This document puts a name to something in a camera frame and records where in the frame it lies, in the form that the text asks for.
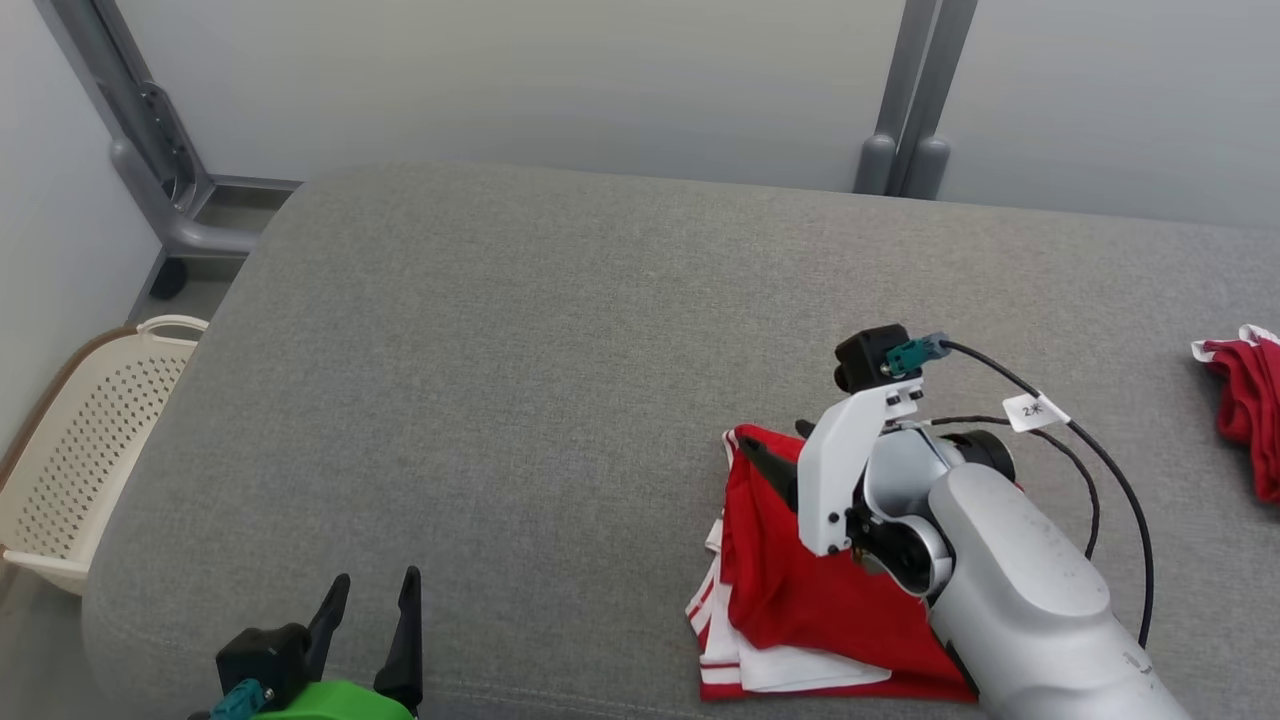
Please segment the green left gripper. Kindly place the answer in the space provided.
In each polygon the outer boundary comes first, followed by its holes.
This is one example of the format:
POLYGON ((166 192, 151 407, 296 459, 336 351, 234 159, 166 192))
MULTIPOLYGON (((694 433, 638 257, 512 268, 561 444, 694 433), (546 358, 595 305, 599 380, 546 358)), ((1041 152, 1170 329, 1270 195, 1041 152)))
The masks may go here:
POLYGON ((305 655, 307 679, 287 706, 268 707, 252 719, 416 719, 422 702, 422 578, 408 566, 397 607, 399 619, 387 661, 375 675, 375 687, 351 682, 320 682, 334 632, 342 624, 351 588, 347 573, 330 584, 308 624, 305 655))

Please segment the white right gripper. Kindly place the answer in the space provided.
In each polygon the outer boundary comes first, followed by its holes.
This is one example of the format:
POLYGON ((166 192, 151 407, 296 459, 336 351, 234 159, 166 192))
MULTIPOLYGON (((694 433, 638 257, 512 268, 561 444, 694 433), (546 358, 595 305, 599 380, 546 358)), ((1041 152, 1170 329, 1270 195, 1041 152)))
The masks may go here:
POLYGON ((737 486, 771 489, 777 503, 797 511, 799 538, 815 556, 846 550, 855 491, 878 456, 892 455, 882 438, 887 424, 916 413, 922 391, 922 378, 896 380, 847 396, 817 424, 797 419, 799 437, 737 436, 737 486))

